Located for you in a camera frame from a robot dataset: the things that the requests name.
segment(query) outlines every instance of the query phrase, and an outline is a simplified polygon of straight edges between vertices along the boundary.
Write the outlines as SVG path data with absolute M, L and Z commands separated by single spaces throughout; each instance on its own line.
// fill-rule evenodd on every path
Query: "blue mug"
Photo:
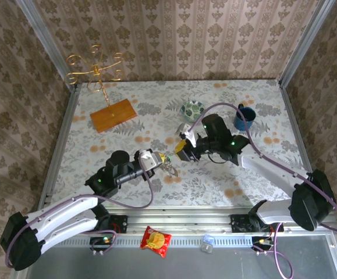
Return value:
M 256 118 L 256 112 L 252 108 L 249 108 L 248 106 L 243 106 L 243 104 L 241 103 L 238 105 L 238 109 L 243 113 L 243 116 L 247 121 L 247 128 L 250 128 L 252 122 Z M 240 131 L 246 130 L 246 126 L 243 122 L 243 119 L 242 117 L 240 117 L 240 114 L 238 112 L 236 113 L 236 117 L 234 118 L 234 126 Z

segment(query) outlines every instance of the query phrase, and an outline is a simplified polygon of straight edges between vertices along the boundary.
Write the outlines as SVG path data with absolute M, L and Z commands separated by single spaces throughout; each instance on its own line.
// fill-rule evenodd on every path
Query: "wooden board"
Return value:
M 124 99 L 107 108 L 91 113 L 93 125 L 99 133 L 109 130 L 136 116 L 137 114 L 128 99 Z

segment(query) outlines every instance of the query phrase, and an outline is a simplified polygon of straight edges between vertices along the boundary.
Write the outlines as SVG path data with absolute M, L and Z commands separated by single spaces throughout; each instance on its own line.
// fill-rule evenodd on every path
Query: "chip bag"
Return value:
M 169 242 L 171 241 L 171 237 L 172 236 L 170 234 L 164 234 L 162 232 L 153 230 L 151 227 L 148 226 L 145 230 L 140 248 L 151 249 L 155 253 L 161 255 L 161 257 L 165 257 L 169 246 Z

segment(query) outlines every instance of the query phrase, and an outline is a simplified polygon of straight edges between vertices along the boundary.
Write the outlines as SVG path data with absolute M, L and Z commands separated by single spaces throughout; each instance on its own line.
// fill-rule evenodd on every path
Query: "wall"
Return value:
M 34 0 L 64 58 L 100 43 L 130 81 L 278 78 L 317 2 Z
M 337 198 L 337 1 L 287 88 L 310 162 Z
M 0 0 L 0 235 L 35 208 L 69 91 L 15 1 Z M 8 278 L 0 247 L 0 278 Z

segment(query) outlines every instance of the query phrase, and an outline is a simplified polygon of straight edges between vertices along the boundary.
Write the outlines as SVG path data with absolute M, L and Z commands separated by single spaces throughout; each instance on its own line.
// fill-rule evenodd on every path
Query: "green patterned bowl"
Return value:
M 180 108 L 180 113 L 190 122 L 195 122 L 203 111 L 203 103 L 195 100 L 184 103 Z

